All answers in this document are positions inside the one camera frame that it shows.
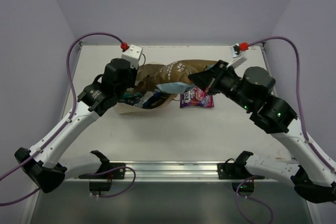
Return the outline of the purple pink candy bag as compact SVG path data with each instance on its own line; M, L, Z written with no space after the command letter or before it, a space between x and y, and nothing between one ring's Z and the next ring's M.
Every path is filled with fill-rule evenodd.
M213 108L214 100L200 88L193 88L180 95L180 109L190 107Z

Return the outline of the beige paper bag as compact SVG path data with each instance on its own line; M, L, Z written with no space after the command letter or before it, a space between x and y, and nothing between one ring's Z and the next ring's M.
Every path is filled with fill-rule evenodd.
M157 64L157 63L146 63L146 56L144 53L142 53L142 56L140 58L140 61L143 61L143 63L139 64L137 77L135 80L135 86L133 88L127 89L126 92L134 91L134 92L148 92L145 88L142 88L140 84L142 81L147 78L150 74L156 73L158 70L160 70L164 65L163 64ZM170 97L159 107L155 108L164 108L168 104L170 104L172 101L178 101L178 94L170 94ZM128 114L128 113L138 113L138 112L146 112L150 110L155 109L141 109L137 108L134 105L128 105L125 103L118 103L114 107L114 111L116 114Z

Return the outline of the light blue snack bag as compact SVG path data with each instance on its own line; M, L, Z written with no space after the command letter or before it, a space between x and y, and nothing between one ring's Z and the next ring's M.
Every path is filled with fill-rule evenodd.
M135 87L141 91L183 94L195 87L189 75L211 68L214 60L178 60L168 65L145 64L138 72Z

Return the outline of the blue snack packet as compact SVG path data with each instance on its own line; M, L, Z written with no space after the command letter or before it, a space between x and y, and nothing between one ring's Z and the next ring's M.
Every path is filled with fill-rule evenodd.
M160 97L160 95L160 92L148 91L137 100L134 106L141 109L148 109L151 104L153 104Z

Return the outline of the brown kettle chips bag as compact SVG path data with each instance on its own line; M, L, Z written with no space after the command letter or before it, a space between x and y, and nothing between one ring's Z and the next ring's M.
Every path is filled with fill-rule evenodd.
M170 97L170 94L168 93L155 93L151 97L150 105L148 106L149 109L155 109L159 106L161 106L168 98Z

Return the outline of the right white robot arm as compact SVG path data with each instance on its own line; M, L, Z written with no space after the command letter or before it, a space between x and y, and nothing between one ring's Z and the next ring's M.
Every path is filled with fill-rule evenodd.
M271 92L275 79L261 67L249 67L239 77L234 68L218 61L208 70L189 75L208 94L222 93L250 114L250 120L280 142L295 162L269 160L243 151L232 165L240 178L267 177L292 187L305 200L319 204L335 201L335 162L312 138L305 139L301 121L292 107Z

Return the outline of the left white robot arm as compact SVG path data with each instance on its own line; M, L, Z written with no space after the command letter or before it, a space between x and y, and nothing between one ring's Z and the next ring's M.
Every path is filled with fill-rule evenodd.
M38 143L30 148L21 147L15 152L14 156L23 171L44 193L52 192L68 178L107 176L108 160L98 151L80 159L61 160L61 157L90 124L115 106L126 90L134 86L138 67L138 57L112 59L104 73L75 98L68 116Z

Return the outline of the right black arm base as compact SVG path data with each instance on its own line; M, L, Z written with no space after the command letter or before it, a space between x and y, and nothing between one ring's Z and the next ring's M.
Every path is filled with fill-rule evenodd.
M246 168L238 167L233 159L229 159L224 163L217 164L218 178L223 180L232 180L231 189L235 192L239 189L239 194L251 196L255 190L255 179L264 179L264 177L251 178Z

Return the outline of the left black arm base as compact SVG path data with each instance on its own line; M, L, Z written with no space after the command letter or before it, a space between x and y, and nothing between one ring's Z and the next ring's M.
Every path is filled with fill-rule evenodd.
M94 174L80 175L79 179L89 180L89 191L92 194L102 195L112 187L113 180L122 180L125 176L125 163L102 164Z

